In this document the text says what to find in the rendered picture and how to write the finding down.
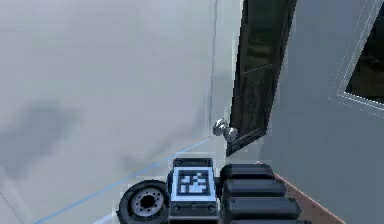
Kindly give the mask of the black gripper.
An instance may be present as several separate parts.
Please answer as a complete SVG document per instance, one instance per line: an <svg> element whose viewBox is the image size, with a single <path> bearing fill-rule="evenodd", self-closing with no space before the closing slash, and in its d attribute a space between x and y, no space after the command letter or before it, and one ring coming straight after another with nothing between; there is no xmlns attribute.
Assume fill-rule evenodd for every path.
<svg viewBox="0 0 384 224"><path fill-rule="evenodd" d="M159 180L145 180L131 186L121 197L116 211L120 224L166 224L169 194Z"/></svg>

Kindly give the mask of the silver round door knob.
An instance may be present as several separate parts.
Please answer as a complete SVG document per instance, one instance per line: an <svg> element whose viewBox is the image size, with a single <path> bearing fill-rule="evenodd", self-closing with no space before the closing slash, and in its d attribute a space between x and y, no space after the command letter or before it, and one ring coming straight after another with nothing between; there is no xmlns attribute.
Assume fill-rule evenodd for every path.
<svg viewBox="0 0 384 224"><path fill-rule="evenodd" d="M224 118L215 122L212 131L215 136L222 136L227 142L235 141L238 136L238 129L231 127Z"/></svg>

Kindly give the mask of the dark room door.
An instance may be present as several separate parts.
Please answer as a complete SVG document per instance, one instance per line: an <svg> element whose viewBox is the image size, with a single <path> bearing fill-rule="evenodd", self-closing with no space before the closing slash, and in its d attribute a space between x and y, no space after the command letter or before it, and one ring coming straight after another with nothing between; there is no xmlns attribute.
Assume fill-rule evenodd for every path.
<svg viewBox="0 0 384 224"><path fill-rule="evenodd" d="M298 0L244 0L230 126L234 154L264 136Z"/></svg>

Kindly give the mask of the dark window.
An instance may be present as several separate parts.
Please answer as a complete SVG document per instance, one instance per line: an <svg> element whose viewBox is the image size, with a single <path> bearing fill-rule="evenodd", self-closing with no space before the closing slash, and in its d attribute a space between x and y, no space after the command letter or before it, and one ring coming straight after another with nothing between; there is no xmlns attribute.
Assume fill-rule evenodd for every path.
<svg viewBox="0 0 384 224"><path fill-rule="evenodd" d="M384 112L384 0L366 12L337 95Z"/></svg>

